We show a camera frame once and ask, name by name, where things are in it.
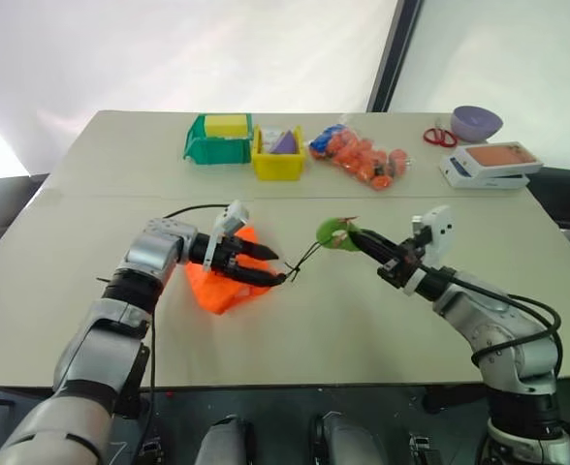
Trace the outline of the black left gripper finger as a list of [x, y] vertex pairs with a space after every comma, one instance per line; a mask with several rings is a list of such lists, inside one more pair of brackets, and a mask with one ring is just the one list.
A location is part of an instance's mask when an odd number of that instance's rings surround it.
[[268, 246], [243, 239], [240, 241], [240, 253], [259, 261], [273, 261], [279, 259], [279, 256]]
[[274, 274], [262, 269], [233, 267], [229, 270], [229, 278], [250, 286], [271, 288], [281, 285], [286, 280], [284, 273]]

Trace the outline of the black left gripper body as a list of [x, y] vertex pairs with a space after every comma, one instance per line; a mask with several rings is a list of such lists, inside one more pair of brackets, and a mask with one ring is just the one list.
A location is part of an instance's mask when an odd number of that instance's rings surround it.
[[223, 237], [216, 244], [209, 271], [219, 273], [234, 281], [241, 281], [243, 274], [237, 256], [244, 250], [244, 241], [237, 236]]

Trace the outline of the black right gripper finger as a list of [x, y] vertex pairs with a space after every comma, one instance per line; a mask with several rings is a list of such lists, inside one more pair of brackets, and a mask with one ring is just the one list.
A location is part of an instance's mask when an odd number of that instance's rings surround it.
[[375, 261], [377, 261], [379, 264], [385, 264], [393, 258], [393, 249], [387, 250], [387, 249], [372, 248], [371, 250], [360, 250], [360, 251], [366, 254], [367, 256], [371, 257]]
[[395, 249], [397, 244], [374, 231], [355, 231], [349, 233], [350, 239], [360, 250]]

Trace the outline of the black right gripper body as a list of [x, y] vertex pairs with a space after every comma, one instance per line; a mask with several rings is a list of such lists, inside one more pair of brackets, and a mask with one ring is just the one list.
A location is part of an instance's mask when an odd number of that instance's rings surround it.
[[425, 248], [432, 242], [431, 227], [422, 227], [399, 244], [382, 239], [383, 252], [388, 256], [382, 260], [377, 274], [396, 289], [404, 289], [422, 262]]

